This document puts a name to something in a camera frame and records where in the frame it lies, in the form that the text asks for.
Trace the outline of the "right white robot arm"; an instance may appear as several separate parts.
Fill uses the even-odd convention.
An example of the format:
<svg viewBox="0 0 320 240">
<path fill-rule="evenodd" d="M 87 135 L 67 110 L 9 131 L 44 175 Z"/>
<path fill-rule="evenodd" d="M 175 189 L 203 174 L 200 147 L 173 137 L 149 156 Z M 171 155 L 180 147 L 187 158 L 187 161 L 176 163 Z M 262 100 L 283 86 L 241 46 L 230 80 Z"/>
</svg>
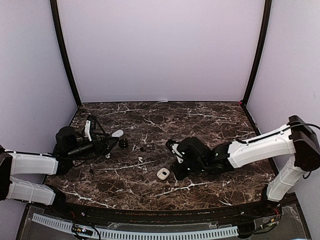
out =
<svg viewBox="0 0 320 240">
<path fill-rule="evenodd" d="M 206 172 L 215 176 L 260 160 L 288 155 L 285 166 L 264 188 L 262 201 L 255 205 L 255 213 L 266 217 L 305 174 L 319 169 L 320 144 L 315 127 L 293 115 L 288 123 L 273 131 L 218 144 L 213 149 L 197 137 L 187 137 L 180 142 L 169 139 L 165 145 L 176 156 L 171 169 L 178 181 L 190 174 Z"/>
</svg>

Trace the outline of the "beige gold-rimmed charging case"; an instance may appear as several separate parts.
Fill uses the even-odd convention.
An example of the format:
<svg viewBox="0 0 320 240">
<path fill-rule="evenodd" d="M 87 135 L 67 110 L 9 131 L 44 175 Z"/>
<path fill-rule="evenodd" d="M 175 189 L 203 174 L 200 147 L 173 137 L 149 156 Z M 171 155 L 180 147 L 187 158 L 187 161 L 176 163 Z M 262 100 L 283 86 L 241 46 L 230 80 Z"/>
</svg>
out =
<svg viewBox="0 0 320 240">
<path fill-rule="evenodd" d="M 170 171 L 167 168 L 163 167 L 157 172 L 156 176 L 160 180 L 164 181 L 170 176 Z"/>
</svg>

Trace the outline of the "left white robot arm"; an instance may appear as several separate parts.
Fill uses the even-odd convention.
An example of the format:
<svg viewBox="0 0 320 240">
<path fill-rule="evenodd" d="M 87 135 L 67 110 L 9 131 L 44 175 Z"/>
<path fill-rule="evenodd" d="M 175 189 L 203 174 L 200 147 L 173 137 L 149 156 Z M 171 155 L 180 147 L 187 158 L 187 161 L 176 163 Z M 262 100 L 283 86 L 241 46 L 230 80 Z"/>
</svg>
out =
<svg viewBox="0 0 320 240">
<path fill-rule="evenodd" d="M 81 132 L 62 127 L 55 135 L 52 153 L 31 153 L 0 149 L 0 199 L 50 206 L 60 218 L 71 213 L 66 195 L 57 187 L 22 179 L 24 175 L 63 176 L 90 160 L 109 156 L 124 141 L 124 131 L 105 132 L 94 115 L 88 115 Z"/>
</svg>

